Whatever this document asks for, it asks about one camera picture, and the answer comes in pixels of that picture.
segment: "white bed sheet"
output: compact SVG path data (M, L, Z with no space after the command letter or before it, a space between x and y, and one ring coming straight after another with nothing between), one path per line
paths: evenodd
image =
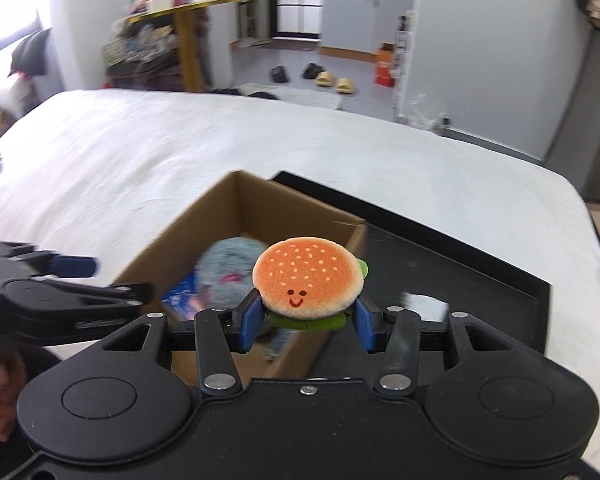
M98 284L229 170L289 170L378 204L551 283L546 354L600 402L600 246L543 168L342 111L119 90L58 94L0 153L0 239L98 256ZM600 422L585 457L600 469Z

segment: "black slipper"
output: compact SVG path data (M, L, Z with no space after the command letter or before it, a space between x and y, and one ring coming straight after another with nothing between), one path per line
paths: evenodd
M315 79L318 77L320 72L324 72L324 67L320 65L316 65L315 63L309 63L306 67L304 67L304 72L302 72L302 77L304 79Z
M289 76L286 74L286 69L282 65L269 70L269 77L274 83L288 83Z

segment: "cardboard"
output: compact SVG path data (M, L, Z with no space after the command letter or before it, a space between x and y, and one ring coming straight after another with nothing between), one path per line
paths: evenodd
M382 86L393 86L394 78L391 77L391 63L394 58L394 46L391 43L383 43L376 50L376 76L374 81Z
M286 238L327 238L363 256L364 221L300 192L243 171L227 174L168 226L116 279L151 282L154 301L145 312L164 310L160 298L190 272L213 243L247 236L267 245ZM266 359L266 347L256 343L245 355L234 354L240 377L302 378L308 372L328 332L301 332L279 358ZM187 384L198 382L195 352L173 352L171 369Z

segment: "white cloth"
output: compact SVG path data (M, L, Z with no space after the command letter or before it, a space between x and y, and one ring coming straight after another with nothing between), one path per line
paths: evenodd
M325 91L309 90L302 88L290 88L288 86L260 85L258 83L245 83L238 86L242 95L250 95L255 92L268 92L278 99L287 103L297 105L315 106L329 110L340 110L342 97Z
M553 285L546 354L600 402L600 246L561 176L342 111L212 94L58 94L0 140L0 240L97 256L113 280L227 171L289 170ZM585 457L600 469L600 422Z

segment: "white box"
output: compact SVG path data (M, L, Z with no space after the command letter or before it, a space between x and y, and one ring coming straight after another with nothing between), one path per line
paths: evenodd
M149 0L146 3L147 12L158 12L159 10L167 10L173 7L173 0Z

